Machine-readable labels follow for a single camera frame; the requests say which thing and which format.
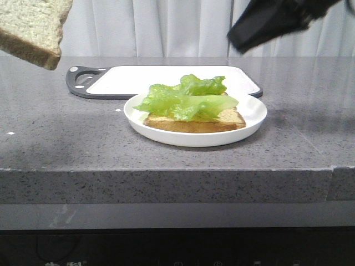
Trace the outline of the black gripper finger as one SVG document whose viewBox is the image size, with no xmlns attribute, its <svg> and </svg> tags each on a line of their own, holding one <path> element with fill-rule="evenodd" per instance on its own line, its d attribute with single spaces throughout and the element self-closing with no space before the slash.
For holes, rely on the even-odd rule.
<svg viewBox="0 0 355 266">
<path fill-rule="evenodd" d="M 227 37 L 241 54 L 284 34 L 304 28 L 299 1 L 250 1 Z"/>
</svg>

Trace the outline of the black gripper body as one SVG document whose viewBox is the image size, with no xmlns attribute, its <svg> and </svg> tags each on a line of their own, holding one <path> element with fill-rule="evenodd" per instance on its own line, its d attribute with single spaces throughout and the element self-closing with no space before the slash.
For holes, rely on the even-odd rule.
<svg viewBox="0 0 355 266">
<path fill-rule="evenodd" d="M 312 20 L 324 17 L 328 10 L 339 0 L 303 0 L 293 2 L 299 16 L 299 25 L 307 27 Z"/>
</svg>

